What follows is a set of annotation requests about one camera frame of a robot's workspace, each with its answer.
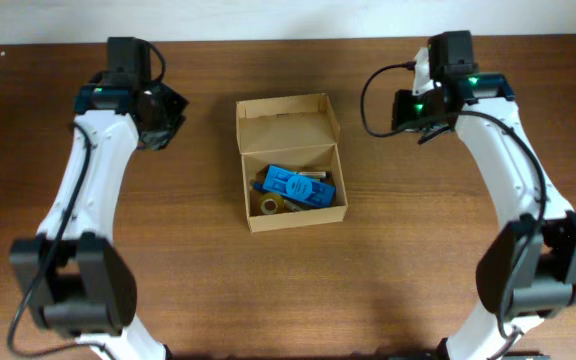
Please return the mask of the blue whiteboard marker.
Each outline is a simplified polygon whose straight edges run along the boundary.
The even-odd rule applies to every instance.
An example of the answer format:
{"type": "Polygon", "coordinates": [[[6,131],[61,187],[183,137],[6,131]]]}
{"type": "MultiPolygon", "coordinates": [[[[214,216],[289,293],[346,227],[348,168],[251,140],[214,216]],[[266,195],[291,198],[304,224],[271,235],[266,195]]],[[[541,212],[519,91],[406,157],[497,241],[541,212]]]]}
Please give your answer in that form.
{"type": "Polygon", "coordinates": [[[253,187],[254,190],[256,190],[256,191],[258,191],[258,192],[260,192],[260,193],[263,193],[263,192],[264,192],[263,186],[262,186],[262,184],[259,183],[259,182],[254,181],[254,182],[252,183],[252,187],[253,187]]]}

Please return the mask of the cardboard box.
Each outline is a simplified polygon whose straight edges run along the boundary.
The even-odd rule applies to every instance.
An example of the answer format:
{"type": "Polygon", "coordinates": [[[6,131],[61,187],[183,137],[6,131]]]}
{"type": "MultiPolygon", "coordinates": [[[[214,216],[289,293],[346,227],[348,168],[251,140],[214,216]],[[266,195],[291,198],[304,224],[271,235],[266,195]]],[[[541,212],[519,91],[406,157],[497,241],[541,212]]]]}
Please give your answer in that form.
{"type": "Polygon", "coordinates": [[[251,232],[344,220],[348,201],[339,156],[340,126],[326,94],[239,101],[235,119],[251,232]],[[271,165],[295,172],[325,172],[322,181],[335,187],[332,204],[322,209],[301,204],[298,211],[279,205],[275,214],[263,213],[263,195],[253,184],[265,180],[271,165]]]}

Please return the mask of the yellow tape roll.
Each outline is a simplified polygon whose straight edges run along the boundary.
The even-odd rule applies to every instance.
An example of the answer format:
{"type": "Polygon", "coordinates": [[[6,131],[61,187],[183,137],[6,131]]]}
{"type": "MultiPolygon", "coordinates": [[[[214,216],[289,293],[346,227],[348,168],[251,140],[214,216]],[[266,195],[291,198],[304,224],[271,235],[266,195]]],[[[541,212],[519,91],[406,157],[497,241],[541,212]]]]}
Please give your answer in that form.
{"type": "Polygon", "coordinates": [[[259,208],[264,215],[274,215],[285,209],[285,201],[280,194],[268,192],[260,197],[259,208]]]}

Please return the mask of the black whiteboard marker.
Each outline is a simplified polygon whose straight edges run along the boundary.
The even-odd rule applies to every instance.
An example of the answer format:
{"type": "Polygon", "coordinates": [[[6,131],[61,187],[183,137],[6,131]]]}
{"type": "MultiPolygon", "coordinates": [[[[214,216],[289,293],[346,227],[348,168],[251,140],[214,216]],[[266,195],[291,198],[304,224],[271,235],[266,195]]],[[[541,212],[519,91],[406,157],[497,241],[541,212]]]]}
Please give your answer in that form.
{"type": "Polygon", "coordinates": [[[298,175],[305,176],[312,179],[326,179],[328,177],[326,171],[300,171],[298,175]]]}

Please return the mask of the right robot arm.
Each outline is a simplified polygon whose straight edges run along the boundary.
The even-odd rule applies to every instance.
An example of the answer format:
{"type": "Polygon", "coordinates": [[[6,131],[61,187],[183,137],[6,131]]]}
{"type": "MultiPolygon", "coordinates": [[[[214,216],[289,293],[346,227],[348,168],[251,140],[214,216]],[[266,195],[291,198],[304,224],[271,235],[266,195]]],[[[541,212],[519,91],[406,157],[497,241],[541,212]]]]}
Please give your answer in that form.
{"type": "Polygon", "coordinates": [[[500,232],[476,268],[478,301],[440,359],[501,359],[527,332],[576,305],[576,213],[552,184],[501,73],[483,73],[469,31],[428,39],[414,85],[393,105],[397,132],[455,132],[493,201],[500,232]]]}

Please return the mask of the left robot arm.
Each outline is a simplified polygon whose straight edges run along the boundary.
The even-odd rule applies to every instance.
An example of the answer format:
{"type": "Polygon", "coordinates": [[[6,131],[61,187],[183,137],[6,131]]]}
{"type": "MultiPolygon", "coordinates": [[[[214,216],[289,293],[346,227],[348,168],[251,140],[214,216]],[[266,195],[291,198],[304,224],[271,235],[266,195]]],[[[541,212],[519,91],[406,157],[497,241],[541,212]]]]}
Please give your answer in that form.
{"type": "Polygon", "coordinates": [[[152,73],[160,51],[111,37],[107,65],[78,91],[73,143],[57,196],[32,238],[9,261],[22,298],[6,346],[23,359],[88,348],[102,359],[169,359],[136,314],[137,283],[113,245],[125,170],[137,150],[165,149],[187,100],[152,73]]]}

